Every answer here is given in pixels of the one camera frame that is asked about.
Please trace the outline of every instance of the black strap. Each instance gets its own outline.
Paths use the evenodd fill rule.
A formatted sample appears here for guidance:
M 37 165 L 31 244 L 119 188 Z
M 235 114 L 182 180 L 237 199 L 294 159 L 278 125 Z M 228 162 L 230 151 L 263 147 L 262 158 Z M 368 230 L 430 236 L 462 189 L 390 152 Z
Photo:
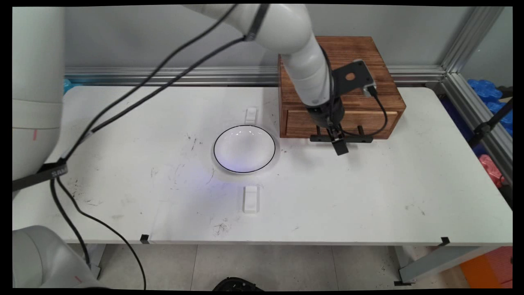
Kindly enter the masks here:
M 51 180 L 67 173 L 67 164 L 59 161 L 42 165 L 36 174 L 32 174 L 17 180 L 13 180 L 13 192 L 20 189 Z
M 269 3 L 262 3 L 258 7 L 255 19 L 253 20 L 251 28 L 249 28 L 249 31 L 246 34 L 246 41 L 253 41 L 257 37 L 257 33 L 258 30 L 260 30 L 262 21 L 264 20 L 264 17 L 266 17 L 267 9 L 269 9 Z

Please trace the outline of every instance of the strap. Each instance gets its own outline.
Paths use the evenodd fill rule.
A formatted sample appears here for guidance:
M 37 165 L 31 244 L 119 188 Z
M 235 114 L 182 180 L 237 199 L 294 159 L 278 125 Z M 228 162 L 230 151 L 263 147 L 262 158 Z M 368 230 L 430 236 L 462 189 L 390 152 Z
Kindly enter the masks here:
M 262 26 L 262 21 L 264 20 L 264 17 L 266 17 L 267 9 L 269 9 L 269 3 L 262 3 L 258 7 L 257 14 L 255 15 L 255 19 L 253 20 L 253 23 L 251 24 L 251 28 L 249 28 L 249 31 L 246 35 L 246 41 L 253 41 L 255 40 L 258 30 L 260 30 L 260 27 Z

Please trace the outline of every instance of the wooden box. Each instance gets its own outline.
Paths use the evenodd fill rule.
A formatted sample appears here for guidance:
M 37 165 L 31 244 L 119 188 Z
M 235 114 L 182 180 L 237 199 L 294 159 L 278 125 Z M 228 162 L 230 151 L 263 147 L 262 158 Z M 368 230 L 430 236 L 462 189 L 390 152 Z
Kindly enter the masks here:
M 378 98 L 388 114 L 386 128 L 376 139 L 388 139 L 395 128 L 406 105 L 400 96 L 393 78 L 389 74 L 380 53 L 371 37 L 317 37 L 319 44 L 326 51 L 334 69 L 345 66 L 355 59 L 366 62 L 369 72 L 377 84 Z M 316 126 L 300 101 L 288 74 L 278 58 L 279 70 L 279 110 L 281 138 L 309 138 L 316 134 Z M 345 114 L 342 128 L 358 133 L 357 126 L 362 125 L 365 133 L 378 130 L 384 124 L 384 114 L 373 97 L 365 97 L 360 89 L 355 89 L 341 96 Z

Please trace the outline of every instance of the black cable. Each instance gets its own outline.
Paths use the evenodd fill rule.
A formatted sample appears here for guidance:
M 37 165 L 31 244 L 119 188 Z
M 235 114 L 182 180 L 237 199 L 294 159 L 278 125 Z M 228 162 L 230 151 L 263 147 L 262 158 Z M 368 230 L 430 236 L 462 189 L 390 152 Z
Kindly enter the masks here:
M 98 223 L 100 223 L 101 225 L 107 227 L 110 231 L 114 232 L 118 237 L 120 237 L 120 239 L 122 239 L 122 241 L 124 241 L 124 243 L 126 243 L 126 245 L 129 247 L 129 249 L 131 250 L 131 252 L 133 252 L 133 255 L 135 256 L 135 259 L 136 261 L 138 262 L 138 265 L 140 266 L 140 271 L 142 272 L 142 278 L 144 280 L 144 290 L 146 290 L 146 274 L 144 272 L 144 268 L 142 267 L 142 263 L 140 263 L 140 259 L 138 259 L 138 256 L 136 255 L 135 251 L 133 250 L 133 248 L 131 247 L 131 245 L 127 242 L 127 240 L 120 234 L 118 233 L 116 230 L 114 230 L 111 226 L 107 225 L 105 222 L 101 221 L 100 219 L 97 219 L 87 213 L 85 213 L 84 211 L 80 210 L 80 207 L 78 206 L 76 200 L 73 198 L 73 196 L 71 195 L 71 193 L 69 193 L 69 191 L 67 190 L 67 188 L 62 184 L 62 182 L 60 181 L 60 177 L 57 177 L 57 182 L 58 182 L 58 185 L 60 185 L 60 187 L 62 188 L 62 190 L 65 192 L 65 194 L 69 197 L 69 199 L 73 202 L 73 205 L 74 207 L 77 209 L 78 213 L 82 214 L 83 216 L 89 218 L 89 219 L 92 219 Z M 53 192 L 54 191 L 54 185 L 51 185 L 51 191 Z
M 82 246 L 82 250 L 84 251 L 85 263 L 87 263 L 89 269 L 91 269 L 91 261 L 89 260 L 88 249 L 85 246 L 85 243 L 84 243 L 84 240 L 82 239 L 82 236 L 78 232 L 77 228 L 74 226 L 73 222 L 69 219 L 69 217 L 67 216 L 66 212 L 64 211 L 64 208 L 62 208 L 62 205 L 60 204 L 60 201 L 58 200 L 57 191 L 55 190 L 55 187 L 54 187 L 54 179 L 51 179 L 49 184 L 51 186 L 51 196 L 53 196 L 53 201 L 57 205 L 58 211 L 60 211 L 60 213 L 62 214 L 62 217 L 65 219 L 65 222 L 67 222 L 69 227 L 71 227 L 71 229 L 73 230 L 74 234 L 77 236 L 77 239 L 80 242 L 80 246 Z
M 384 109 L 384 106 L 382 105 L 382 103 L 380 103 L 380 100 L 378 99 L 377 90 L 373 86 L 368 87 L 367 90 L 375 98 L 375 100 L 378 103 L 378 106 L 382 110 L 382 113 L 384 113 L 384 125 L 382 125 L 382 127 L 380 127 L 379 130 L 377 130 L 375 132 L 372 132 L 372 133 L 369 133 L 369 134 L 356 134 L 356 133 L 350 133 L 350 132 L 342 130 L 342 132 L 344 132 L 344 134 L 351 135 L 351 136 L 373 136 L 375 134 L 378 134 L 378 133 L 382 132 L 382 130 L 384 130 L 384 128 L 388 124 L 388 114 L 386 113 L 386 110 Z
M 188 47 L 189 45 L 195 43 L 196 41 L 198 41 L 199 39 L 201 39 L 202 37 L 204 37 L 205 35 L 209 34 L 209 32 L 211 32 L 212 30 L 214 30 L 220 23 L 223 22 L 223 20 L 225 18 L 227 18 L 229 16 L 229 14 L 233 11 L 233 9 L 235 9 L 235 7 L 237 6 L 238 4 L 233 4 L 233 6 L 219 19 L 216 21 L 215 24 L 213 24 L 211 27 L 209 27 L 207 30 L 205 30 L 204 32 L 202 32 L 201 34 L 199 34 L 198 36 L 194 37 L 193 39 L 191 39 L 190 41 L 186 42 L 185 44 L 183 44 L 182 46 L 180 46 L 179 48 L 177 48 L 175 51 L 173 51 L 170 55 L 168 55 L 168 57 L 166 57 L 161 63 L 160 65 L 151 73 L 149 74 L 149 76 L 144 80 L 142 81 L 139 85 L 135 86 L 134 88 L 132 88 L 130 91 L 128 91 L 126 94 L 124 94 L 122 97 L 120 97 L 119 99 L 115 100 L 113 103 L 111 103 L 109 106 L 107 106 L 105 109 L 103 109 L 100 113 L 98 113 L 98 115 L 96 115 L 93 120 L 91 120 L 91 122 L 88 124 L 88 126 L 85 128 L 84 132 L 82 132 L 82 134 L 80 135 L 80 137 L 78 138 L 78 140 L 75 142 L 75 144 L 73 145 L 73 147 L 71 148 L 71 150 L 67 153 L 67 155 L 61 159 L 62 161 L 67 161 L 71 155 L 73 154 L 73 152 L 78 148 L 78 146 L 82 143 L 82 141 L 85 139 L 84 137 L 86 136 L 86 134 L 89 132 L 89 130 L 91 129 L 91 127 L 96 123 L 96 121 L 98 119 L 100 119 L 100 117 L 105 114 L 109 109 L 111 109 L 112 107 L 114 107 L 115 105 L 117 105 L 119 102 L 123 101 L 124 99 L 126 99 L 128 96 L 130 96 L 131 94 L 133 94 L 138 88 L 144 86 L 156 73 L 158 73 L 158 71 L 174 56 L 176 55 L 178 52 L 180 52 L 181 50 L 185 49 L 186 47 Z
M 331 119 L 332 118 L 332 114 L 333 114 L 333 101 L 334 101 L 334 97 L 335 97 L 334 90 L 333 90 L 333 83 L 332 83 L 332 81 L 333 81 L 333 70 L 331 68 L 331 62 L 329 61 L 328 55 L 324 51 L 324 48 L 322 48 L 322 46 L 320 46 L 320 49 L 322 50 L 322 53 L 324 54 L 324 58 L 325 58 L 326 63 L 327 63 L 327 68 L 329 70 L 329 81 L 330 81 L 330 115 L 329 116 L 330 116 L 330 119 Z M 380 103 L 380 100 L 378 99 L 377 90 L 373 86 L 368 87 L 367 90 L 375 98 L 375 100 L 378 103 L 378 106 L 382 110 L 382 113 L 384 113 L 384 125 L 382 125 L 382 127 L 380 129 L 378 129 L 377 131 L 372 132 L 370 134 L 356 134 L 356 133 L 350 133 L 350 132 L 341 130 L 346 135 L 351 135 L 351 136 L 373 136 L 375 134 L 378 134 L 378 133 L 382 132 L 382 130 L 384 130 L 384 128 L 388 124 L 388 114 L 386 113 L 386 110 L 384 109 L 384 106 L 382 106 L 382 103 Z
M 204 56 L 203 58 L 201 58 L 200 60 L 198 60 L 197 62 L 195 62 L 194 64 L 192 64 L 189 68 L 187 68 L 184 72 L 180 73 L 178 76 L 174 77 L 173 79 L 169 80 L 169 82 L 167 82 L 166 84 L 164 84 L 162 87 L 158 88 L 157 90 L 153 91 L 151 94 L 149 94 L 148 96 L 140 99 L 139 101 L 135 102 L 134 104 L 132 104 L 131 106 L 129 106 L 128 108 L 126 108 L 125 110 L 123 110 L 122 112 L 114 115 L 113 117 L 105 120 L 104 122 L 100 123 L 98 126 L 96 126 L 95 128 L 93 128 L 93 130 L 91 130 L 92 133 L 95 133 L 96 131 L 104 128 L 105 126 L 111 124 L 112 122 L 118 120 L 120 117 L 122 117 L 123 115 L 127 114 L 128 112 L 132 111 L 134 108 L 136 108 L 137 106 L 141 105 L 142 103 L 146 102 L 147 100 L 149 100 L 150 98 L 152 98 L 153 96 L 157 95 L 159 92 L 161 92 L 162 90 L 166 89 L 167 87 L 169 87 L 171 84 L 175 83 L 176 81 L 178 81 L 180 78 L 182 78 L 185 74 L 187 74 L 188 72 L 192 71 L 194 68 L 196 68 L 197 66 L 199 66 L 201 63 L 205 62 L 206 60 L 210 59 L 211 57 L 215 56 L 216 54 L 220 53 L 221 51 L 224 51 L 225 49 L 237 44 L 237 43 L 240 43 L 242 41 L 245 40 L 245 36 L 242 37 L 242 38 L 238 38 L 238 39 L 235 39 L 233 41 L 230 41 L 228 42 L 227 44 L 224 44 L 222 45 L 221 47 L 219 47 L 218 49 L 214 50 L 213 52 L 209 53 L 208 55 Z

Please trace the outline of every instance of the floor tile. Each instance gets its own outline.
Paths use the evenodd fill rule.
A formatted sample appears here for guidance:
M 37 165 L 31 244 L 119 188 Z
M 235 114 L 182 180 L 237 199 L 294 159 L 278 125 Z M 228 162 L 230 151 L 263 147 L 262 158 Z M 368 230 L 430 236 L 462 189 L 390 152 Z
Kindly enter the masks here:
M 420 256 L 430 250 L 415 249 Z M 400 275 L 394 247 L 333 246 L 333 257 L 340 290 L 469 288 L 460 267 L 420 279 L 412 286 L 396 287 L 394 282 Z
M 199 245 L 191 290 L 240 277 L 265 291 L 337 290 L 329 246 Z
M 189 290 L 196 245 L 132 245 L 146 273 L 148 290 Z M 114 289 L 142 289 L 135 257 L 126 245 L 107 245 L 100 282 Z

